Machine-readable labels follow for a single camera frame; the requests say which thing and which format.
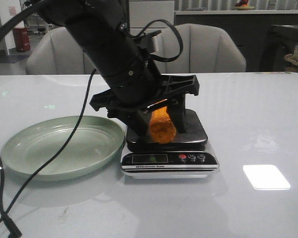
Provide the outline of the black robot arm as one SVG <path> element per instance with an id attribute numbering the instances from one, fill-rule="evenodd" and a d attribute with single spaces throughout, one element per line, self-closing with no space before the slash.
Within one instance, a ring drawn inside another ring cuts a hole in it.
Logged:
<path id="1" fill-rule="evenodd" d="M 106 108 L 138 136 L 148 123 L 143 114 L 166 107 L 179 133 L 187 131 L 185 95 L 198 95 L 195 76 L 168 76 L 155 62 L 161 57 L 147 50 L 146 36 L 129 34 L 124 12 L 116 0 L 34 0 L 39 15 L 63 26 L 85 52 L 109 90 L 92 97 L 95 109 Z"/>

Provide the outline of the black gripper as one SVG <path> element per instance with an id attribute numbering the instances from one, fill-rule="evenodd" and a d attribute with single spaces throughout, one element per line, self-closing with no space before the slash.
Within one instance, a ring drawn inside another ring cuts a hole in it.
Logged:
<path id="1" fill-rule="evenodd" d="M 130 103 L 124 103 L 108 89 L 93 95 L 90 105 L 95 111 L 100 108 L 122 111 L 121 121 L 132 129 L 138 136 L 146 136 L 148 125 L 138 111 L 145 110 L 160 101 L 168 100 L 167 113 L 178 133 L 187 132 L 187 119 L 185 112 L 185 94 L 199 95 L 199 82 L 197 76 L 162 75 L 162 85 L 155 95 L 141 101 L 136 101 L 135 93 L 126 94 L 123 98 L 131 97 Z"/>

